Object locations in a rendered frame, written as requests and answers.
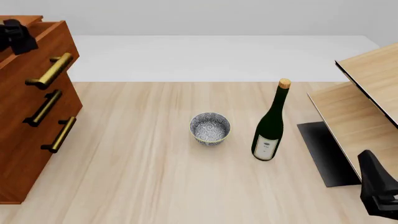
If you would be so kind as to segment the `patterned blue white bowl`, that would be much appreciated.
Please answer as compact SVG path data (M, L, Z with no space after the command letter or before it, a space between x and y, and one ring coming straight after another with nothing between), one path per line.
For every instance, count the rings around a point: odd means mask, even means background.
M214 112L200 113L190 121L192 136L202 145L221 144L231 132L231 124L222 114Z

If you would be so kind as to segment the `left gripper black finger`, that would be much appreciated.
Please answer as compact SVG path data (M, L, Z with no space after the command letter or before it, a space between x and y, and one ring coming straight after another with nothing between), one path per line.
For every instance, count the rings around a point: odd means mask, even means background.
M11 49L15 55L21 55L38 49L38 45L28 30L14 30L11 31Z

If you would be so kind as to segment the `pale wood shelf unit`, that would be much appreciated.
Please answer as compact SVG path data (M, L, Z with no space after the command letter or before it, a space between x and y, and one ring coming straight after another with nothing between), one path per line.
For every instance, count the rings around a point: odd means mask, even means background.
M356 174L369 149L398 180L398 42L335 65L349 81L308 97Z

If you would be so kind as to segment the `dark green corked wine bottle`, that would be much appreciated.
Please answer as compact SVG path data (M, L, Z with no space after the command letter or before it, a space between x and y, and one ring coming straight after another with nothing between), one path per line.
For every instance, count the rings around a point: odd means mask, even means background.
M256 127L251 152L258 160L269 161L277 152L284 132L282 111L290 86L290 80L279 80L272 105Z

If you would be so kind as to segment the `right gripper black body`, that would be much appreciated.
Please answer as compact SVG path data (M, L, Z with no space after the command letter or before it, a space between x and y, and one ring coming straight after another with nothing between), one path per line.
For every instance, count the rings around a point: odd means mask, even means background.
M370 216L398 220L398 197L395 195L363 195L360 199Z

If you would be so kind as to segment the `wooden cabinet with drawers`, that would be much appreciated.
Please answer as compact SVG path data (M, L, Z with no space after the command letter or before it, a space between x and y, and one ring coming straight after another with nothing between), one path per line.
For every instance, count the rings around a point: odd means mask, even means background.
M16 20L18 20L23 26L25 26L25 27L28 29L30 35L31 35L32 37L34 37L34 38L36 37L36 35L34 34L34 31L33 31L33 29L32 29L32 26L34 26L34 25L35 25L36 23L38 23L38 22L48 22L48 21L43 20L43 17L42 17L42 16L20 16L20 15L18 15L18 16L6 16L6 15L0 15L0 24L2 23L3 20L8 20L8 19L16 19ZM3 61L4 57L7 56L7 55L9 55L9 54L14 54L10 47L7 48L5 51L0 52L0 62ZM68 138L70 138L71 135L72 135L72 130L69 132L68 136L66 137L66 140L67 140ZM63 144L62 144L62 146L61 146L61 148L59 149L59 151L62 151L63 149L64 149L64 147L63 147ZM33 194L34 194L35 192L38 192L38 191L39 191L39 187L44 185L45 180L48 180L48 179L49 179L49 177L50 177L51 163L53 162L53 160L54 160L56 154L57 154L57 153L55 153L55 154L53 154L53 155L51 156L51 158L50 158L49 161L47 162L46 166L44 167L43 171L40 173L38 179L35 181L35 184L32 186L30 192L27 194L27 197L25 198L25 200L24 200L22 203L26 203L27 201L32 200L32 199L33 199Z

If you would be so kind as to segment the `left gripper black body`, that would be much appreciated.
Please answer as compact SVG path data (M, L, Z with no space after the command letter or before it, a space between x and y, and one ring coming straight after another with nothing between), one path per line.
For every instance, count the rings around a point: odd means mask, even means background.
M2 33L4 35L23 35L24 26L16 19L3 20Z

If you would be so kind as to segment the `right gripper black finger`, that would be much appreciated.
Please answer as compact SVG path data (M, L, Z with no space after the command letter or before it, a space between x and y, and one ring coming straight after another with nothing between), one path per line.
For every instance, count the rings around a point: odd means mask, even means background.
M398 195L398 181L382 166L370 150L358 155L361 170L361 195Z

